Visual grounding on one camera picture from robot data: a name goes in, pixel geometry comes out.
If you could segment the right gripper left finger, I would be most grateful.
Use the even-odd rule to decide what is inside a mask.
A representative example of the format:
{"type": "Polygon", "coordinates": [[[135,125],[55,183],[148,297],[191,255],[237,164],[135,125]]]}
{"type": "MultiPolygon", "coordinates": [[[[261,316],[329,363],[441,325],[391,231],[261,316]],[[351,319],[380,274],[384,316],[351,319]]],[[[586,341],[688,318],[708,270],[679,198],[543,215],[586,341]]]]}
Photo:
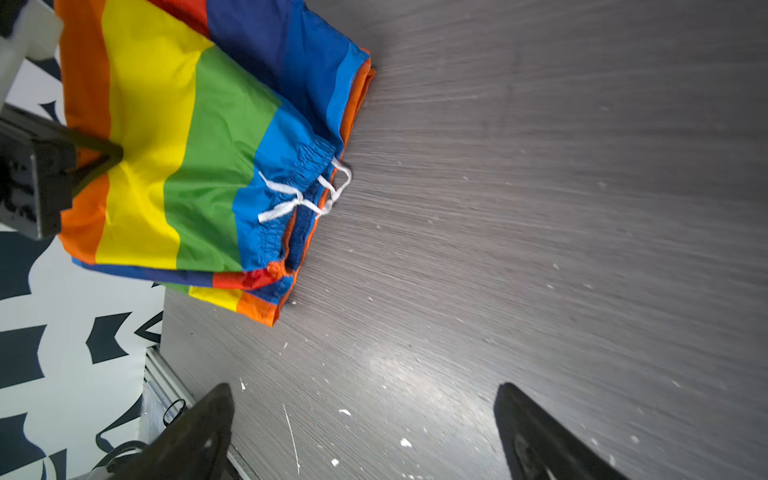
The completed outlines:
{"type": "Polygon", "coordinates": [[[226,383],[214,387],[148,447],[109,469],[112,479],[234,479],[228,451],[235,404],[226,383]]]}

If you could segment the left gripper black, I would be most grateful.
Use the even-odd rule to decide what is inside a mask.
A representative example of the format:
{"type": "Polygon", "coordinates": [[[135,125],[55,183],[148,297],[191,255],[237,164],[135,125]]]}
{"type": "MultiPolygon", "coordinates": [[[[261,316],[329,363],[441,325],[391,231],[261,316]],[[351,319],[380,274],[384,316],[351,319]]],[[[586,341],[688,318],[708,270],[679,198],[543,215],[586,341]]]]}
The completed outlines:
{"type": "Polygon", "coordinates": [[[61,213],[123,159],[123,148],[24,109],[1,109],[1,222],[33,240],[57,235],[61,213]]]}

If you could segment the rainbow coloured shorts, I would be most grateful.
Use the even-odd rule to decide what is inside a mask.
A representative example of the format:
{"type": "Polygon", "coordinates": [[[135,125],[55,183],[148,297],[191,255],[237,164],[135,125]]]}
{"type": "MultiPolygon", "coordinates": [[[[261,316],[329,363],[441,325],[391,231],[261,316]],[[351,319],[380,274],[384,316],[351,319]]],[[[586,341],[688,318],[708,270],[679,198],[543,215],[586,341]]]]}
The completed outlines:
{"type": "Polygon", "coordinates": [[[318,220],[370,53],[302,1],[58,1],[68,126],[121,147],[62,215],[79,266],[265,325],[318,220]]]}

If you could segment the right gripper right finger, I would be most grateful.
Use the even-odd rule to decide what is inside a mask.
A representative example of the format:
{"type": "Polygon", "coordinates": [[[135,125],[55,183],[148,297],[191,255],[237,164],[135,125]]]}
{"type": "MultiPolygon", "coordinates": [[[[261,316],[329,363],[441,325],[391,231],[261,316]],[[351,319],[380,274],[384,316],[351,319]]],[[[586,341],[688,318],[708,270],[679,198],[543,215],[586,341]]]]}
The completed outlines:
{"type": "Polygon", "coordinates": [[[627,479],[512,383],[499,386],[494,418],[513,479],[627,479]]]}

